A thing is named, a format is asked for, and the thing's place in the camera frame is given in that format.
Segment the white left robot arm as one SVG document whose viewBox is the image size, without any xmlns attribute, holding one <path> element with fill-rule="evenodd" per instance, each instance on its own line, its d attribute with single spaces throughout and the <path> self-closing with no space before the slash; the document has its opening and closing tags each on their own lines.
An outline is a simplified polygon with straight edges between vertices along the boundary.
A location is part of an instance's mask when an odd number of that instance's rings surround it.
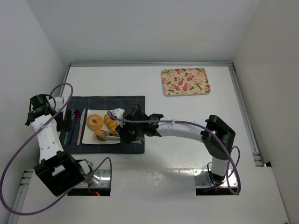
<svg viewBox="0 0 299 224">
<path fill-rule="evenodd" d="M 80 165 L 65 151 L 59 139 L 60 132 L 70 132 L 72 112 L 56 114 L 57 98 L 48 94 L 35 95 L 30 99 L 28 118 L 25 123 L 37 133 L 40 148 L 39 164 L 35 174 L 55 196 L 60 196 L 78 184 L 85 182 L 92 186 L 93 176 L 86 174 Z"/>
</svg>

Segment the metal bread tongs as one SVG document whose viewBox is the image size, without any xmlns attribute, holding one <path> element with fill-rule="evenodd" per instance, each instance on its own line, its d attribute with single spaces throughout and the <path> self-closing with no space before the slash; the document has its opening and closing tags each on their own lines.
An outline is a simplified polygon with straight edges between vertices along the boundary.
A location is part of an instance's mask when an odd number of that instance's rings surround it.
<svg viewBox="0 0 299 224">
<path fill-rule="evenodd" d="M 107 141 L 112 140 L 112 141 L 116 141 L 116 140 L 120 140 L 120 137 L 118 134 L 113 134 L 110 132 L 107 132 Z"/>
</svg>

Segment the striped long bread roll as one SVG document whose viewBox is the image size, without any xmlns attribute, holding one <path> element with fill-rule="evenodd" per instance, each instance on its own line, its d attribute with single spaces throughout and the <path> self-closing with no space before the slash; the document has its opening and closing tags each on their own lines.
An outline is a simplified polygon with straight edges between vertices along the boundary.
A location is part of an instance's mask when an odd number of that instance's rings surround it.
<svg viewBox="0 0 299 224">
<path fill-rule="evenodd" d="M 110 133 L 117 134 L 116 128 L 119 125 L 117 120 L 111 119 L 111 117 L 106 114 L 104 116 L 104 122 Z"/>
</svg>

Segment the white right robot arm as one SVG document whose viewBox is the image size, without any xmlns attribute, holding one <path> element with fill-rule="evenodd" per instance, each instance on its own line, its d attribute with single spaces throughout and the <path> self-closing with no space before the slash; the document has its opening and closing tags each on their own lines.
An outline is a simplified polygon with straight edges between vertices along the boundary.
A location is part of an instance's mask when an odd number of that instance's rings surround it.
<svg viewBox="0 0 299 224">
<path fill-rule="evenodd" d="M 226 174 L 235 139 L 235 131 L 216 115 L 205 120 L 206 126 L 196 122 L 167 119 L 162 114 L 146 115 L 135 105 L 129 113 L 121 108 L 108 111 L 119 122 L 116 128 L 122 143 L 132 143 L 141 135 L 148 137 L 181 137 L 203 143 L 212 157 L 207 172 L 212 185 L 220 185 Z"/>
</svg>

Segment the small round bun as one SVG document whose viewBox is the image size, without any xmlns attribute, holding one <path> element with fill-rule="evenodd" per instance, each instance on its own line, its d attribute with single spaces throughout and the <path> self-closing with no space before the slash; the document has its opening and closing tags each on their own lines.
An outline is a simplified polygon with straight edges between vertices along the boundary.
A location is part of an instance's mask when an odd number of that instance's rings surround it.
<svg viewBox="0 0 299 224">
<path fill-rule="evenodd" d="M 95 137 L 95 139 L 97 139 L 99 141 L 107 141 L 107 132 L 106 131 L 96 130 L 93 133 L 93 136 Z"/>
</svg>

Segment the sugared donut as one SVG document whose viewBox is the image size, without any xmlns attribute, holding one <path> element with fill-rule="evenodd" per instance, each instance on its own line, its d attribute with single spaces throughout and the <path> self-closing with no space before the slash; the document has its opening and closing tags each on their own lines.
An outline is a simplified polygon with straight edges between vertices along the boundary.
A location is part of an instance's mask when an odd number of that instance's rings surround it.
<svg viewBox="0 0 299 224">
<path fill-rule="evenodd" d="M 103 127 L 103 118 L 100 115 L 91 114 L 87 117 L 86 123 L 92 131 L 97 131 Z"/>
</svg>

